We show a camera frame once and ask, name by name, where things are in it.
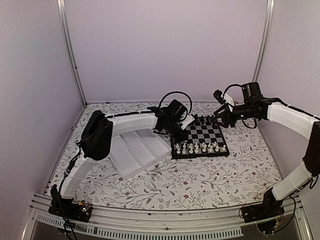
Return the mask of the black and silver chessboard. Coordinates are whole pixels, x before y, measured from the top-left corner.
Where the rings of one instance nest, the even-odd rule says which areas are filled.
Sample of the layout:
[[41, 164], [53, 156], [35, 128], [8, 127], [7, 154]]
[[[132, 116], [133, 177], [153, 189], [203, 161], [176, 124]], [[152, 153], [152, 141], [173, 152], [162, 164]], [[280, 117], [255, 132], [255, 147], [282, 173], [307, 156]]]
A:
[[[194, 159], [200, 157], [225, 157], [230, 155], [230, 151], [227, 147], [225, 138], [221, 131], [219, 125], [194, 125], [194, 122], [188, 125], [185, 129], [188, 134], [188, 139], [182, 142], [175, 142], [174, 138], [170, 138], [171, 144], [171, 158], [172, 159]], [[205, 142], [206, 152], [202, 152], [201, 143]], [[213, 147], [213, 152], [208, 152], [208, 143], [211, 143], [212, 146], [214, 142], [217, 142], [219, 146], [219, 152], [215, 152], [215, 147]], [[181, 154], [176, 154], [176, 144], [179, 143]], [[182, 145], [186, 143], [186, 154], [182, 154]], [[194, 143], [198, 143], [199, 153], [195, 153]], [[193, 154], [189, 154], [189, 144], [193, 144]], [[226, 145], [226, 151], [221, 151], [223, 145]]]

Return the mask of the white plastic tray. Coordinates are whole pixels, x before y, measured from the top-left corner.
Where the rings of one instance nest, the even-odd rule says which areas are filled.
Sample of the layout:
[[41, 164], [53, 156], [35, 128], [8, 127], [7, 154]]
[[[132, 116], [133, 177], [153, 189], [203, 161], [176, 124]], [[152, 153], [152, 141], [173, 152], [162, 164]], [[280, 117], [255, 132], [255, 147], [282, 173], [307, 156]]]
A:
[[118, 174], [127, 180], [171, 155], [172, 148], [151, 130], [116, 135], [111, 140], [110, 160]]

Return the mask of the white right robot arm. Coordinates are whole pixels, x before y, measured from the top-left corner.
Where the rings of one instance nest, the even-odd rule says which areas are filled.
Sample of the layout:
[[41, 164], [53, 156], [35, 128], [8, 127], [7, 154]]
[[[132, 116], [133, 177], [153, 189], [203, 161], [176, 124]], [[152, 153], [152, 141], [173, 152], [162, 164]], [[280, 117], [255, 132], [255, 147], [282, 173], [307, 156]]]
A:
[[265, 97], [257, 82], [231, 84], [216, 90], [213, 97], [221, 107], [213, 114], [213, 122], [233, 128], [238, 121], [264, 120], [263, 137], [283, 179], [264, 193], [259, 206], [262, 218], [269, 218], [278, 210], [278, 203], [305, 186], [313, 188], [320, 178], [320, 118], [285, 103], [279, 97]]

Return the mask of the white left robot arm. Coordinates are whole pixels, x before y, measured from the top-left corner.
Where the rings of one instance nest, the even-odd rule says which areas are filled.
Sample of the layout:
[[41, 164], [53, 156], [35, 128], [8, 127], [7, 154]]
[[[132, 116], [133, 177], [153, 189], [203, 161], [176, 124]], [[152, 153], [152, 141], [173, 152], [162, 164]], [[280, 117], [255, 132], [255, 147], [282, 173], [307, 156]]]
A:
[[176, 99], [168, 106], [149, 106], [145, 111], [115, 115], [105, 115], [101, 110], [94, 111], [80, 141], [76, 143], [78, 153], [64, 170], [60, 184], [54, 184], [50, 190], [55, 209], [63, 217], [70, 217], [74, 213], [71, 202], [78, 186], [93, 165], [109, 155], [113, 137], [134, 131], [155, 130], [165, 131], [179, 141], [184, 141], [188, 135], [183, 121], [190, 112]]

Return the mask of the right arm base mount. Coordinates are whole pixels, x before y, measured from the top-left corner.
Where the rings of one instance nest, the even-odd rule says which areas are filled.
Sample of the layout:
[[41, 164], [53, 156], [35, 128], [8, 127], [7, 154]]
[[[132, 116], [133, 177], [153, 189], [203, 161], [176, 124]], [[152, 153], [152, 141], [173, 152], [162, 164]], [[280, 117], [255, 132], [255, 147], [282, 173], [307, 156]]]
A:
[[257, 229], [264, 235], [272, 235], [276, 232], [284, 220], [283, 200], [275, 200], [273, 196], [263, 198], [259, 204], [243, 205], [238, 215], [245, 223], [262, 221], [257, 224]]

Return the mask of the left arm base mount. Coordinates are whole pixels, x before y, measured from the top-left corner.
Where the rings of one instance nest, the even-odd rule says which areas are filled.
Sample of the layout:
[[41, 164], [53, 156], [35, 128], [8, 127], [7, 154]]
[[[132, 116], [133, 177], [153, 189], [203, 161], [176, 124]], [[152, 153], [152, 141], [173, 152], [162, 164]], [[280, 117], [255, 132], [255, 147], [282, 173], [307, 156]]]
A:
[[69, 220], [88, 223], [92, 214], [92, 204], [84, 200], [74, 202], [73, 199], [62, 198], [57, 185], [54, 184], [50, 190], [52, 197], [48, 212], [52, 215]]

